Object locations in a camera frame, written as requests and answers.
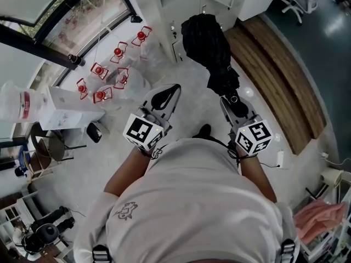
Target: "shirt logo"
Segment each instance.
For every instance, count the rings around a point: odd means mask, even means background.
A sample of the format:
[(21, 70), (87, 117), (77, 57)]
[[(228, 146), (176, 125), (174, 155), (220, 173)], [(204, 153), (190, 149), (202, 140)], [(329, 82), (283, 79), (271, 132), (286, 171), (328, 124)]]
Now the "shirt logo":
[(132, 219), (132, 212), (136, 209), (138, 205), (135, 202), (125, 203), (121, 210), (115, 212), (115, 215), (118, 215), (119, 219), (128, 220), (128, 218)]

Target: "wooden stair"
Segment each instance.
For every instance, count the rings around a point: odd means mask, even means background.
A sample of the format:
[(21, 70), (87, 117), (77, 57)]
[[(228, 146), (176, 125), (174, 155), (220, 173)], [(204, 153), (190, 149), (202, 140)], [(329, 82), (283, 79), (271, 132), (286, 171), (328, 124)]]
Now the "wooden stair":
[(226, 31), (232, 57), (261, 93), (292, 152), (299, 154), (323, 131), (326, 121), (300, 66), (258, 17)]

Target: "power outlet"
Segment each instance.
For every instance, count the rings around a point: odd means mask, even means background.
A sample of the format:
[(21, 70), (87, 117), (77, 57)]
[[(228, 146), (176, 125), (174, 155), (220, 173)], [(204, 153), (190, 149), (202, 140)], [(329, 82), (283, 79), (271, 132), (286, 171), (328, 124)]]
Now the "power outlet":
[(284, 162), (284, 151), (280, 150), (278, 152), (278, 155), (277, 155), (277, 158), (276, 158), (277, 168), (281, 169), (283, 167), (283, 162)]

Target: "wooden plank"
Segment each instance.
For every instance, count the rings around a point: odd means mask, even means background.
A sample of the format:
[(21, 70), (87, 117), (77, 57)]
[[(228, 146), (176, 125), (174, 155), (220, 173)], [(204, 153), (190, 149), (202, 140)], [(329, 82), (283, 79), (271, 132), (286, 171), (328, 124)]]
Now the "wooden plank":
[(272, 110), (292, 149), (299, 154), (311, 140), (301, 110), (269, 60), (239, 28), (225, 32), (231, 53)]
[(295, 58), (287, 50), (276, 34), (258, 17), (241, 23), (245, 33), (254, 38), (264, 53), (277, 67), (287, 86), (292, 89), (292, 96), (303, 110), (312, 138), (317, 138), (323, 131), (326, 121), (315, 93)]

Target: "pink cloth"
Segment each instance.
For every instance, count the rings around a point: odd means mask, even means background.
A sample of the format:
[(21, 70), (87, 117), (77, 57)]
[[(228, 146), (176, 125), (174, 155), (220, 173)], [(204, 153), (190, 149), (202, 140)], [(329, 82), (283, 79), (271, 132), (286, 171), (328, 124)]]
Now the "pink cloth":
[(297, 234), (304, 244), (308, 244), (317, 235), (340, 224), (344, 213), (345, 203), (326, 204), (317, 199), (294, 216)]

